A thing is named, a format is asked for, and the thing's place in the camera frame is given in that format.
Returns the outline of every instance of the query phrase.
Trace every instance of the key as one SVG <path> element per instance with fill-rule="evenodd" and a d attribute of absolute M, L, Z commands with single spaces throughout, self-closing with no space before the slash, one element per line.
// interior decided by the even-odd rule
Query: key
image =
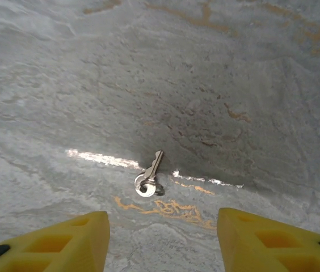
<path fill-rule="evenodd" d="M 159 167 L 164 152 L 159 150 L 155 153 L 155 160 L 153 160 L 151 166 L 145 170 L 144 173 L 139 174 L 134 182 L 136 192 L 142 197 L 150 197 L 154 194 L 157 196 L 163 196 L 163 187 L 158 186 L 155 182 L 156 171 Z"/>
<path fill-rule="evenodd" d="M 155 153 L 155 159 L 153 160 L 153 163 L 149 168 L 145 170 L 144 178 L 149 181 L 154 181 L 156 176 L 156 171 L 159 167 L 160 161 L 162 159 L 162 155 L 164 152 L 162 150 L 159 150 Z"/>

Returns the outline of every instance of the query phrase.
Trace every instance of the stone floor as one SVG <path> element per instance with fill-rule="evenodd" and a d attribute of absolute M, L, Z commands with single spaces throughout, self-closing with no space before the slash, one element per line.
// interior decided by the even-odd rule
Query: stone floor
<path fill-rule="evenodd" d="M 220 207 L 320 232 L 320 0 L 0 0 L 0 241 L 106 210 L 106 271 L 223 271 Z"/>

